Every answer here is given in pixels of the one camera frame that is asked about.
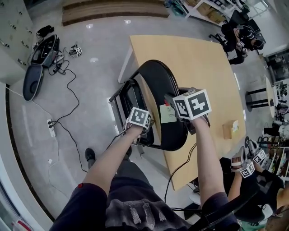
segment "gray pants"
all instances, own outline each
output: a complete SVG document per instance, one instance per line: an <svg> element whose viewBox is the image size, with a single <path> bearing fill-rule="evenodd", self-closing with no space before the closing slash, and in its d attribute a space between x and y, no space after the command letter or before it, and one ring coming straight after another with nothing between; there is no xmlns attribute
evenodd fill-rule
<svg viewBox="0 0 289 231"><path fill-rule="evenodd" d="M89 168L91 168L91 166L95 163L95 160L90 159L88 163ZM150 185L148 179L146 178L142 170L134 162L131 162L127 156L123 158L121 165L119 166L117 173L114 177L118 176L125 176L133 179L142 180L148 185Z"/></svg>

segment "sticky note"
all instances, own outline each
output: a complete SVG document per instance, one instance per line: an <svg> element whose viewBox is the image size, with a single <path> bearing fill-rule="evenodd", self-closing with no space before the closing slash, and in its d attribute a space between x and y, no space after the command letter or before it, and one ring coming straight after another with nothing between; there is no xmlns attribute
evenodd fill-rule
<svg viewBox="0 0 289 231"><path fill-rule="evenodd" d="M175 110L171 106L165 104L159 106L161 112L161 124L176 122Z"/></svg>

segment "table top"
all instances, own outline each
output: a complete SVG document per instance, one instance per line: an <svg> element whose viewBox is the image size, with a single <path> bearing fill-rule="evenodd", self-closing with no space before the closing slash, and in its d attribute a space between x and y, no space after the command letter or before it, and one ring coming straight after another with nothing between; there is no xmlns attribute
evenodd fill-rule
<svg viewBox="0 0 289 231"><path fill-rule="evenodd" d="M221 45L177 36L137 35L130 38L139 66L148 60L162 61L172 71L179 87L207 90L212 107L212 112L209 113L210 131L219 158L226 155L245 136L246 128L238 86ZM148 87L144 94L149 99L147 104L161 137L158 108ZM239 131L233 139L225 140L222 125L230 120L238 120ZM182 148L174 152L164 151L170 173L187 160L188 153L195 143L196 135L188 134ZM172 178L174 190L196 177L197 148L192 153L190 162L179 169Z"/></svg>
<svg viewBox="0 0 289 231"><path fill-rule="evenodd" d="M276 92L274 92L273 87L272 87L272 85L271 85L271 83L267 77L266 77L266 92L267 92L268 104L270 107L270 113L271 113L272 118L274 118L275 107L277 106L278 102L276 103L276 99L275 99ZM273 106L270 105L270 100L273 100L273 102L274 102Z"/></svg>

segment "black hair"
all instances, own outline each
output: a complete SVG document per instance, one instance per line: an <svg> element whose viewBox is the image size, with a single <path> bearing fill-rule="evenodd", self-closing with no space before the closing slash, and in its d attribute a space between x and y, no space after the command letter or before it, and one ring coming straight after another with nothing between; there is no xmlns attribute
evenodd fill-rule
<svg viewBox="0 0 289 231"><path fill-rule="evenodd" d="M254 42L253 47L254 47L255 50L262 50L264 48L264 42L259 40L259 39L256 39L256 41Z"/></svg>

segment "black and white cube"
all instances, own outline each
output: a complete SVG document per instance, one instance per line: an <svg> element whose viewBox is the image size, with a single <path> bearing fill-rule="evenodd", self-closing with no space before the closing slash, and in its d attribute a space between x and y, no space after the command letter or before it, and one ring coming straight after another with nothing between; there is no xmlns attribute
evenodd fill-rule
<svg viewBox="0 0 289 231"><path fill-rule="evenodd" d="M76 56L79 57L79 56L81 56L81 55L82 55L82 50L81 50L80 47L78 47L78 48L76 49Z"/></svg>
<svg viewBox="0 0 289 231"><path fill-rule="evenodd" d="M260 150L260 152L253 158L253 160L256 163L260 163L264 158L266 157L266 154L263 149Z"/></svg>
<svg viewBox="0 0 289 231"><path fill-rule="evenodd" d="M149 129L150 119L151 115L148 111L133 107L127 122Z"/></svg>
<svg viewBox="0 0 289 231"><path fill-rule="evenodd" d="M247 178L248 176L251 176L254 171L255 171L255 167L254 167L253 162L251 162L247 168L245 168L244 170L240 172L243 178Z"/></svg>
<svg viewBox="0 0 289 231"><path fill-rule="evenodd" d="M173 98L178 116L194 120L212 111L206 90L194 89Z"/></svg>

